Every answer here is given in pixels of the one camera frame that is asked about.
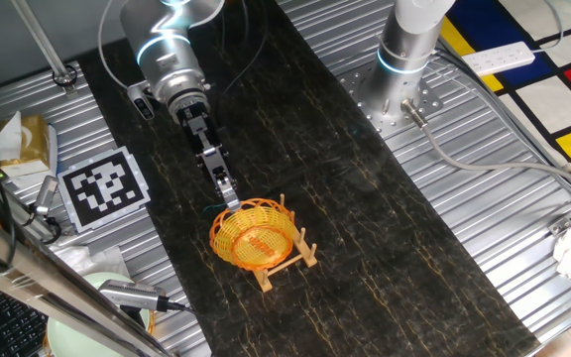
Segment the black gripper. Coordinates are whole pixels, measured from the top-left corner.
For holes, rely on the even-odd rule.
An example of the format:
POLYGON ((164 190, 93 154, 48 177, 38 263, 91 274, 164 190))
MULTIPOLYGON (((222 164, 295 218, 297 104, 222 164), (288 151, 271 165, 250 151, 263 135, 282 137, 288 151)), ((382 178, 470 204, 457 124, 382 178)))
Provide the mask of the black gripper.
POLYGON ((237 183, 233 179, 225 157, 218 148, 221 143, 204 102, 195 102, 175 111, 178 123, 199 162, 213 181, 215 189, 221 193, 228 209, 236 212, 241 208, 237 194, 237 183))

